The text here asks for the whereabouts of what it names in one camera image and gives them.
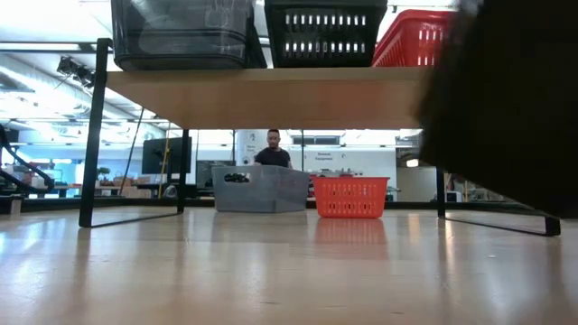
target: man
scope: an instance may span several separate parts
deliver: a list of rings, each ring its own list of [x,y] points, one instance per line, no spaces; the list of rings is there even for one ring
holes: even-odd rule
[[[267,143],[269,146],[255,156],[255,165],[274,165],[293,168],[289,153],[279,148],[280,140],[279,130],[271,129],[267,131]]]

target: computer monitor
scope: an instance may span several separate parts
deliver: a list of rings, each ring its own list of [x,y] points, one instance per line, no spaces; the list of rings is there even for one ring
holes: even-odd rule
[[[235,166],[233,161],[197,161],[197,189],[213,188],[213,167]]]
[[[164,173],[181,172],[181,157],[187,156],[185,172],[191,172],[191,145],[192,140],[189,137],[189,150],[182,153],[182,138],[175,137],[169,139],[169,153],[166,156]],[[143,174],[163,173],[163,158],[166,139],[146,140],[143,143]]]

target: shelf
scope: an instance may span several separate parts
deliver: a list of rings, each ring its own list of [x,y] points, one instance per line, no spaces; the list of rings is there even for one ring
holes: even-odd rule
[[[107,86],[188,129],[416,128],[422,68],[109,72]]]

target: red plastic basket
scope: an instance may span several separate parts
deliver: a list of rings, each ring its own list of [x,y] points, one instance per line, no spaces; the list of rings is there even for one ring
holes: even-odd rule
[[[388,177],[317,177],[317,211],[324,218],[379,218],[386,204]]]
[[[432,66],[455,12],[405,10],[391,24],[373,56],[374,67]]]

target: black plastic bin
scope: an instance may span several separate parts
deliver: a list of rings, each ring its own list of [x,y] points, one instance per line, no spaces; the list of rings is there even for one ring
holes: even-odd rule
[[[265,0],[276,68],[369,67],[387,0]]]
[[[123,70],[257,68],[252,0],[112,0]]]

